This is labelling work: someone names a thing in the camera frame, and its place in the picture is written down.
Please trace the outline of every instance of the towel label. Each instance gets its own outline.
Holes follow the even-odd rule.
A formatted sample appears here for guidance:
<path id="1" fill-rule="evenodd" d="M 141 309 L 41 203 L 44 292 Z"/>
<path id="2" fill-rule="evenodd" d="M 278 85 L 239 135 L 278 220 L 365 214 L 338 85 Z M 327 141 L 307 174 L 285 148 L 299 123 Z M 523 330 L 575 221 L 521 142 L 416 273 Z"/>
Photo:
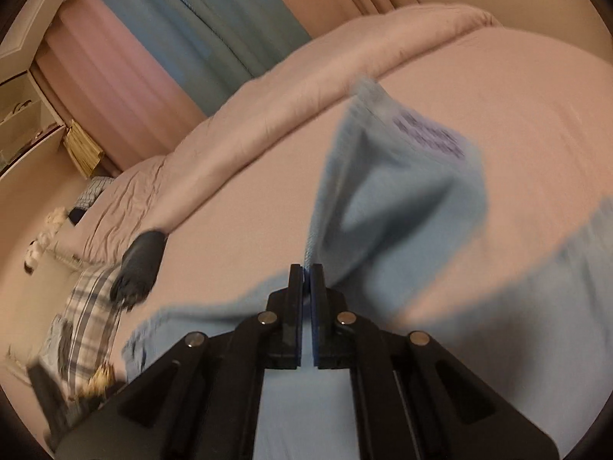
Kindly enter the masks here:
<path id="1" fill-rule="evenodd" d="M 407 136 L 412 145 L 445 158 L 458 161 L 466 159 L 466 154 L 461 147 L 462 137 L 438 123 L 418 119 L 411 112 L 401 110 L 393 117 L 393 124 Z"/>

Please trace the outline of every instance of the white plush toy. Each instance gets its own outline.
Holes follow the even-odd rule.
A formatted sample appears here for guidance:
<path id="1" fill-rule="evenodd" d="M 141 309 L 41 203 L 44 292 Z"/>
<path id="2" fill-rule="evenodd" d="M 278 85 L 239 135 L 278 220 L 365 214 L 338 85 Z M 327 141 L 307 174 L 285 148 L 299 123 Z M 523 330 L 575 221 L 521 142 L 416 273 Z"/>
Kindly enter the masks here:
<path id="1" fill-rule="evenodd" d="M 64 207 L 56 207 L 53 212 L 47 215 L 47 218 L 45 218 L 45 227 L 36 236 L 36 239 L 30 243 L 26 251 L 23 268 L 26 270 L 27 274 L 34 273 L 42 254 L 45 252 L 45 249 L 51 245 L 51 240 L 53 240 L 59 228 L 64 221 L 66 221 L 66 218 L 68 218 L 68 211 Z"/>

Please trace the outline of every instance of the plaid fabric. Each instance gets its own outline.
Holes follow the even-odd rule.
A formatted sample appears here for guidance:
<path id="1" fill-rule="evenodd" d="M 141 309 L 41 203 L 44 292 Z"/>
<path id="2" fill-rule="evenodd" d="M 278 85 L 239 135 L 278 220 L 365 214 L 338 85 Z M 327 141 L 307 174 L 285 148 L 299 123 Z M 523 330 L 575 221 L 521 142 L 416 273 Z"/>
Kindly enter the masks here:
<path id="1" fill-rule="evenodd" d="M 71 394 L 87 384 L 113 347 L 121 309 L 109 294 L 120 267 L 87 268 L 66 302 L 64 319 L 73 327 L 66 378 Z"/>
<path id="2" fill-rule="evenodd" d="M 113 182 L 110 176 L 94 176 L 87 188 L 79 195 L 74 207 L 77 209 L 88 210 L 102 191 Z"/>

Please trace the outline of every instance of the crumpled blanket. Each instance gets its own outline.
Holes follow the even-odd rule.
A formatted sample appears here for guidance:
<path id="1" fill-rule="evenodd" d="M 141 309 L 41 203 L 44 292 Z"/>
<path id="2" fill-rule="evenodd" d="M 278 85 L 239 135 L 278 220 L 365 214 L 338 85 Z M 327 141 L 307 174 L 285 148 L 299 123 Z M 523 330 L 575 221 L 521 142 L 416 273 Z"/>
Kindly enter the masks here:
<path id="1" fill-rule="evenodd" d="M 306 264 L 323 262 L 328 285 L 347 287 L 351 309 L 389 319 L 453 255 L 485 208 L 477 149 L 364 81 L 324 169 Z M 188 332 L 233 330 L 286 285 L 287 273 L 281 272 L 231 304 L 161 310 L 124 347 L 128 379 Z M 313 367 L 308 326 L 306 321 L 302 368 L 267 371 L 257 459 L 359 457 L 349 373 Z"/>
<path id="2" fill-rule="evenodd" d="M 171 233 L 243 167 L 345 97 L 361 76 L 378 78 L 497 25 L 465 5 L 414 5 L 347 22 L 245 83 L 174 152 L 120 175 L 56 251 L 89 264 L 118 263 L 140 233 Z"/>

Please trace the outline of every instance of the blue curtain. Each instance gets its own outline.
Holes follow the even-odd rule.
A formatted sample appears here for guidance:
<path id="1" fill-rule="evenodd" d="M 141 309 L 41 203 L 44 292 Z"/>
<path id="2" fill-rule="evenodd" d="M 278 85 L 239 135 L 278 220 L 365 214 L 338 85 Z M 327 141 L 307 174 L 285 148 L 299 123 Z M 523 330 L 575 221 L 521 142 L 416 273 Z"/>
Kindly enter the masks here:
<path id="1" fill-rule="evenodd" d="M 281 0 L 103 0 L 210 116 L 310 40 Z"/>

